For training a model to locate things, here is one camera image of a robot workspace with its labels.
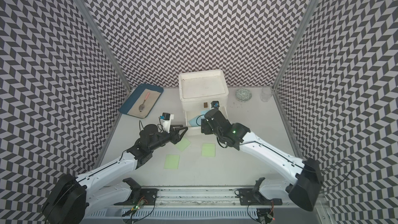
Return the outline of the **white drawer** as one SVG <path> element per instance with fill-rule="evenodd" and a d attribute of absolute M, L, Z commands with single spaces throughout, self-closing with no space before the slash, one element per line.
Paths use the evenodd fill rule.
<path fill-rule="evenodd" d="M 214 134 L 220 137 L 232 126 L 228 121 L 228 113 L 225 106 L 199 112 L 185 112 L 185 117 L 188 126 L 186 135 L 188 136 Z"/>

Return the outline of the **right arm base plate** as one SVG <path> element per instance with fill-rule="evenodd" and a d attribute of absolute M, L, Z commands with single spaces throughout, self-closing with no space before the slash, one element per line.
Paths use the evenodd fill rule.
<path fill-rule="evenodd" d="M 252 188 L 238 188 L 235 190 L 236 196 L 239 198 L 240 204 L 242 206 L 250 205 L 282 205 L 282 199 L 267 199 L 260 193 L 260 185 L 265 180 L 264 177 L 256 180 L 256 184 Z"/>

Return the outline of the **white drawer cabinet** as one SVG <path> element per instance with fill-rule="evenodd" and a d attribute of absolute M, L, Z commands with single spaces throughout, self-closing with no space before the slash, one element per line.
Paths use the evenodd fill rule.
<path fill-rule="evenodd" d="M 182 109 L 185 112 L 205 110 L 204 103 L 211 107 L 212 101 L 227 106 L 229 89 L 224 72 L 220 69 L 182 73 L 178 76 Z"/>

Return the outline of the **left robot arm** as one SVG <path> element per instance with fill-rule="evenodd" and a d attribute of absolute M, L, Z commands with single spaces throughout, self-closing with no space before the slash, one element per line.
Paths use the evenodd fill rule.
<path fill-rule="evenodd" d="M 169 142 L 180 142 L 187 130 L 188 127 L 178 124 L 171 125 L 168 131 L 159 131 L 157 125 L 149 124 L 141 130 L 135 144 L 115 160 L 78 176 L 61 176 L 41 208 L 45 223 L 79 224 L 98 210 L 126 202 L 140 188 L 135 180 L 125 178 L 114 186 L 107 185 L 142 167 L 156 149 Z"/>

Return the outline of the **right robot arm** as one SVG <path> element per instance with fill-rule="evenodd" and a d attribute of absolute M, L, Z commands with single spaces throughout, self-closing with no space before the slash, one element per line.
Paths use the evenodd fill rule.
<path fill-rule="evenodd" d="M 303 160 L 290 155 L 262 140 L 248 127 L 231 124 L 216 108 L 208 111 L 202 119 L 203 133 L 214 134 L 225 147 L 235 148 L 261 160 L 278 172 L 283 179 L 262 179 L 255 187 L 266 200 L 288 197 L 295 205 L 313 211 L 324 179 L 320 163 L 308 158 Z"/>

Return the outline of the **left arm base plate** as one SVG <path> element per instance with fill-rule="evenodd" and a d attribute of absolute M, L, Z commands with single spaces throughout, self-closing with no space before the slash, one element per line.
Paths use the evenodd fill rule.
<path fill-rule="evenodd" d="M 143 199 L 145 205 L 155 205 L 155 201 L 158 196 L 157 188 L 143 188 L 132 178 L 125 178 L 122 180 L 123 183 L 129 186 L 131 190 L 129 197 L 124 201 L 119 201 L 115 205 L 136 205 L 140 199 Z"/>

